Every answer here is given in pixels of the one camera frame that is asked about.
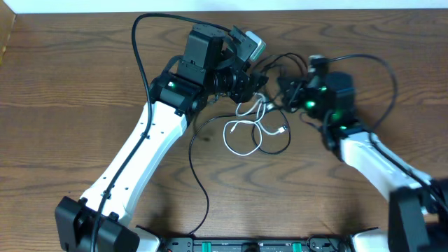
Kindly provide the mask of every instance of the white usb cable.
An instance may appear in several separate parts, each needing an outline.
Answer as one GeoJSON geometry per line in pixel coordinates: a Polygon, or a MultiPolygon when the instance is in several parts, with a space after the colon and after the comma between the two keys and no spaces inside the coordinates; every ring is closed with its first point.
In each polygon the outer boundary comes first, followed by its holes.
{"type": "Polygon", "coordinates": [[[259,147],[261,146],[261,143],[263,142],[263,134],[262,131],[270,136],[274,136],[277,134],[281,134],[283,132],[285,132],[285,128],[284,127],[280,127],[279,129],[277,129],[276,132],[269,132],[267,129],[265,129],[263,127],[263,124],[261,123],[261,120],[263,119],[263,117],[265,116],[266,112],[269,111],[270,109],[273,108],[272,104],[267,104],[268,103],[268,99],[261,93],[255,93],[255,95],[259,96],[260,98],[257,99],[255,101],[255,104],[245,113],[239,113],[239,107],[241,106],[241,104],[238,104],[237,106],[237,110],[235,111],[235,115],[236,116],[247,116],[248,114],[252,113],[252,111],[258,107],[257,109],[257,113],[256,113],[256,120],[251,121],[251,120],[231,120],[228,121],[225,125],[224,125],[224,129],[223,129],[223,139],[224,139],[224,144],[225,146],[229,149],[229,151],[231,151],[232,153],[239,155],[239,156],[247,156],[250,155],[252,153],[254,153],[256,150],[259,149],[259,147]],[[237,151],[233,150],[227,143],[227,139],[226,139],[226,135],[225,135],[225,129],[227,128],[227,126],[231,123],[234,123],[232,129],[230,129],[230,133],[232,133],[235,128],[237,127],[237,125],[239,123],[244,123],[247,125],[255,125],[258,129],[258,132],[260,133],[260,143],[250,152],[248,153],[238,153],[237,151]]]}

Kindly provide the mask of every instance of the white wall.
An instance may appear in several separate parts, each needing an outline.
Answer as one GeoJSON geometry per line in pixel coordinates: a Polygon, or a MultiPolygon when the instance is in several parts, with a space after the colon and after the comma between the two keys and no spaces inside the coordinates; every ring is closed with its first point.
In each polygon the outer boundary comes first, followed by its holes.
{"type": "Polygon", "coordinates": [[[20,13],[448,8],[448,0],[4,0],[20,13]]]}

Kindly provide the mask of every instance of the cable connector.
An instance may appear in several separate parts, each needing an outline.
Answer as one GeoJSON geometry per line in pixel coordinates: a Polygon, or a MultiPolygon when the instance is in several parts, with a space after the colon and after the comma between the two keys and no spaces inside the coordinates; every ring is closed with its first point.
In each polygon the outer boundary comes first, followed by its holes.
{"type": "Polygon", "coordinates": [[[274,108],[275,108],[275,105],[274,105],[272,102],[270,102],[270,103],[266,106],[266,110],[267,110],[267,112],[272,111],[274,108]]]}

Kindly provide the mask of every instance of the wooden table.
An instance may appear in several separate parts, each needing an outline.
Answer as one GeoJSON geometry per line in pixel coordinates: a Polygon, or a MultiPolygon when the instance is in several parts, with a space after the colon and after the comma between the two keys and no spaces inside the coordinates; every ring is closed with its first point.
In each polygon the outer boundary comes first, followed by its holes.
{"type": "MultiPolygon", "coordinates": [[[[92,185],[137,123],[145,103],[130,42],[137,15],[18,16],[0,66],[0,251],[59,251],[55,207],[63,196],[78,199],[92,185]]],[[[448,176],[448,10],[180,15],[250,29],[266,41],[266,55],[383,57],[397,73],[400,96],[379,136],[411,165],[448,176]]],[[[141,22],[137,37],[150,79],[183,53],[190,29],[177,20],[141,22]]],[[[353,74],[360,115],[373,123],[391,98],[385,70],[364,59],[332,68],[353,74]]],[[[222,99],[198,122],[234,109],[222,99]]],[[[288,119],[293,140],[278,156],[237,157],[221,138],[225,120],[205,127],[192,159],[211,208],[197,236],[303,237],[387,228],[388,204],[376,189],[326,151],[297,114],[288,119]]],[[[275,113],[266,119],[272,126],[279,120],[275,113]]],[[[192,130],[160,163],[132,225],[185,234],[202,219],[205,198],[188,166],[192,130]]],[[[252,148],[249,127],[230,141],[241,151],[252,148]]],[[[285,142],[286,135],[267,137],[264,147],[285,142]]]]}

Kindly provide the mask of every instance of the green connector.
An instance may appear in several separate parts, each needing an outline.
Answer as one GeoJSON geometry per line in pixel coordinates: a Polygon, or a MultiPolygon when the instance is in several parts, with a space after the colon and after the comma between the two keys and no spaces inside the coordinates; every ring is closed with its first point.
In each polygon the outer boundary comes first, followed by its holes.
{"type": "Polygon", "coordinates": [[[211,252],[211,242],[202,242],[202,252],[211,252]]]}
{"type": "Polygon", "coordinates": [[[302,252],[302,244],[293,243],[293,252],[302,252]]]}

